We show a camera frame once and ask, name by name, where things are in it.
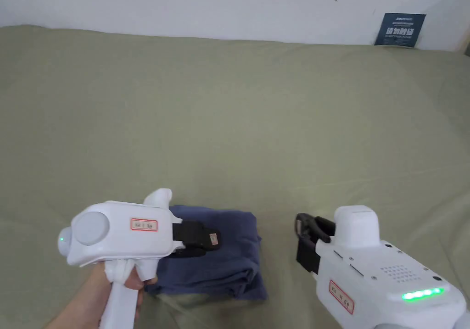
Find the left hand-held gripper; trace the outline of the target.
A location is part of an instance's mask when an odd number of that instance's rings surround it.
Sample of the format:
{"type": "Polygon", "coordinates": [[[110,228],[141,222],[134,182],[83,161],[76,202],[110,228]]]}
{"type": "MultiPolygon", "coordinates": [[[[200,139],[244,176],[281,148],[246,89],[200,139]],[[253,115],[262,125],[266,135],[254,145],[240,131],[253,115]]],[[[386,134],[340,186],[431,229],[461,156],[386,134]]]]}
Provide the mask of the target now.
{"type": "Polygon", "coordinates": [[[58,250],[69,265],[103,262],[110,273],[112,288],[100,328],[133,328],[138,292],[124,285],[133,269],[147,281],[155,277],[161,258],[201,257],[221,247],[219,230],[174,216],[171,199],[172,191],[160,188],[143,204],[94,204],[59,233],[58,250]]]}

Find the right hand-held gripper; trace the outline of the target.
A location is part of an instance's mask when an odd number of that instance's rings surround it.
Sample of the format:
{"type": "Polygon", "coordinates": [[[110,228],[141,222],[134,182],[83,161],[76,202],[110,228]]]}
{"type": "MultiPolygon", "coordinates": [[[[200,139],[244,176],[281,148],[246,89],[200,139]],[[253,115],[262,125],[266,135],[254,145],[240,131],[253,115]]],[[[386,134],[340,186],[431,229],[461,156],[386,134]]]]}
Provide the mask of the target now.
{"type": "Polygon", "coordinates": [[[469,328],[463,293],[382,240],[372,209],[339,207],[334,222],[299,213],[295,232],[296,261],[313,273],[320,303],[341,328],[469,328]]]}

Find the person's left hand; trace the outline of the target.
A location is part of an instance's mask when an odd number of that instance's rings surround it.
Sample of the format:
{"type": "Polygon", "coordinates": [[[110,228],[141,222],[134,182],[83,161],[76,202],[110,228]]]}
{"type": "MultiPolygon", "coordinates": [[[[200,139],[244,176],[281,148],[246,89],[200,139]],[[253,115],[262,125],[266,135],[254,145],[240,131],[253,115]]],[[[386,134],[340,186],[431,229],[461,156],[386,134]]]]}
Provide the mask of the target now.
{"type": "Polygon", "coordinates": [[[55,316],[45,329],[97,329],[111,293],[105,265],[96,264],[69,304],[55,316]]]}

